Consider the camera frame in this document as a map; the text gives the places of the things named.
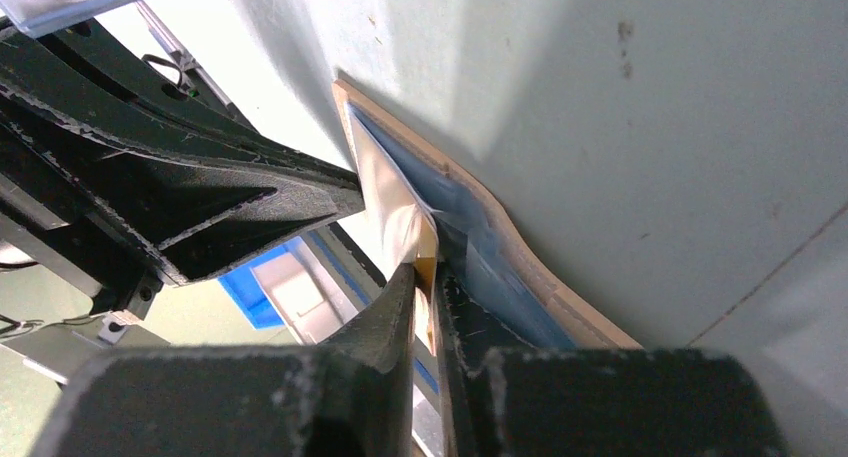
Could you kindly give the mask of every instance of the blue plastic film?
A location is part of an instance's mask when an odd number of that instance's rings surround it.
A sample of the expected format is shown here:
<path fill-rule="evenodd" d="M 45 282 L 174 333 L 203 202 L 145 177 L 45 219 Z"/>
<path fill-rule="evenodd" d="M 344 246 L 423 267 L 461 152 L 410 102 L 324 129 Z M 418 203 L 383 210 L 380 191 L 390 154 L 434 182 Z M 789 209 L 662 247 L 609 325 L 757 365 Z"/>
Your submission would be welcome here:
<path fill-rule="evenodd" d="M 439 253 L 468 295 L 533 345 L 575 348 L 503 257 L 499 236 L 471 191 L 421 162 L 365 112 L 351 104 L 348 112 L 394 161 L 425 203 L 438 228 Z"/>

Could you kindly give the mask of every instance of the green floor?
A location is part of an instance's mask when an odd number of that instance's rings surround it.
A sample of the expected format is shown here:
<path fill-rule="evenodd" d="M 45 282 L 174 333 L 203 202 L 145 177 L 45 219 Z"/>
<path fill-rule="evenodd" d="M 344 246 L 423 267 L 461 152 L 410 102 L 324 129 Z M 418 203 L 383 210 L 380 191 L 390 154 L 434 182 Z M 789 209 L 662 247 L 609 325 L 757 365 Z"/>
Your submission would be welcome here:
<path fill-rule="evenodd" d="M 0 314 L 55 322 L 88 311 L 90 299 L 41 267 L 0 274 Z M 144 327 L 174 345 L 284 345 L 285 328 L 254 330 L 217 281 L 166 289 Z M 0 347 L 0 457 L 26 455 L 59 397 L 56 384 Z"/>

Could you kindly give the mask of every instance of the black cable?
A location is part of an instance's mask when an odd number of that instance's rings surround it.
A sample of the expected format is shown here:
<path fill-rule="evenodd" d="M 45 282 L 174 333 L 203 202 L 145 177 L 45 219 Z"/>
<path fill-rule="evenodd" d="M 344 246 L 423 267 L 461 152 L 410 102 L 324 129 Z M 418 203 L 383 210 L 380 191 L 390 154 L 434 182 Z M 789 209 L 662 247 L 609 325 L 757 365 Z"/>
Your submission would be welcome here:
<path fill-rule="evenodd" d="M 28 269 L 30 267 L 35 267 L 36 265 L 38 265 L 38 262 L 23 262 L 20 264 L 7 264 L 4 262 L 0 262 L 0 272 Z"/>
<path fill-rule="evenodd" d="M 44 324 L 44 321 L 41 319 L 15 320 L 3 314 L 0 314 L 0 321 L 9 324 L 6 327 L 0 329 L 0 339 L 2 340 L 11 339 L 13 337 L 20 337 L 22 335 L 28 334 L 35 330 L 36 327 Z M 21 329 L 24 329 L 23 332 L 14 333 L 14 331 Z"/>
<path fill-rule="evenodd" d="M 168 59 L 163 59 L 162 57 L 159 57 L 158 55 L 152 55 L 152 54 L 142 55 L 141 61 L 144 62 L 145 64 L 149 65 L 153 70 L 156 70 L 156 67 L 153 67 L 153 64 L 161 65 L 162 67 L 167 67 L 169 69 L 176 70 L 180 74 L 180 77 L 177 80 L 177 84 L 176 84 L 177 88 L 181 89 L 183 87 L 183 78 L 185 76 L 185 72 L 183 71 L 183 69 L 179 65 L 171 62 Z"/>
<path fill-rule="evenodd" d="M 15 337 L 20 337 L 22 335 L 26 335 L 26 334 L 32 332 L 33 330 L 35 330 L 35 329 L 37 329 L 38 327 L 41 327 L 41 326 L 43 326 L 43 328 L 46 329 L 47 327 L 53 327 L 53 326 L 56 326 L 56 325 L 66 325 L 66 326 L 69 326 L 69 327 L 77 327 L 77 326 L 82 326 L 82 325 L 88 325 L 88 324 L 94 322 L 95 320 L 99 319 L 100 317 L 101 317 L 100 315 L 87 316 L 87 317 L 76 317 L 76 318 L 65 319 L 65 320 L 62 320 L 60 322 L 54 322 L 52 324 L 44 325 L 44 321 L 41 320 L 41 319 L 18 321 L 18 320 L 12 319 L 10 317 L 7 317 L 3 314 L 0 314 L 0 321 L 6 322 L 7 324 L 9 324 L 8 326 L 0 329 L 0 340 L 12 339 L 12 338 L 15 338 Z"/>

